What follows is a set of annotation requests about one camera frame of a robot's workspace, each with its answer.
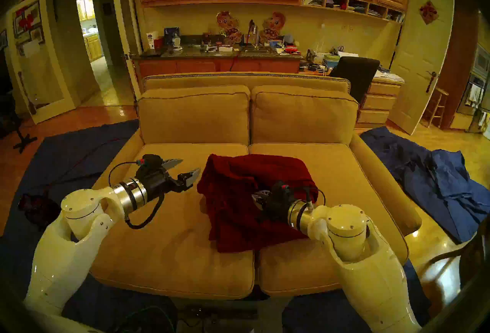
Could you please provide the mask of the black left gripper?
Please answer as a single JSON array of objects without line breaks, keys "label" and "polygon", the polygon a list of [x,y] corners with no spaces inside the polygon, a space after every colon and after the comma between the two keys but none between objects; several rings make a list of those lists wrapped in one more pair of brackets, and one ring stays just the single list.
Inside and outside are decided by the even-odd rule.
[{"label": "black left gripper", "polygon": [[199,178],[201,168],[195,168],[186,173],[178,175],[173,179],[166,170],[170,170],[180,164],[182,159],[163,160],[163,169],[143,169],[140,167],[136,172],[136,179],[145,189],[145,201],[152,200],[169,192],[181,193],[193,187]]}]

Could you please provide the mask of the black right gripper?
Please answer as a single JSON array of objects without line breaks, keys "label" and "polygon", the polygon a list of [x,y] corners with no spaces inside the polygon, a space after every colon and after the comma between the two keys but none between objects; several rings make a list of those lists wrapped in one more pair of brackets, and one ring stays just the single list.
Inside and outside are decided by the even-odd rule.
[{"label": "black right gripper", "polygon": [[272,221],[288,221],[290,208],[297,201],[294,192],[261,190],[254,192],[251,197],[256,207],[264,209],[264,213]]}]

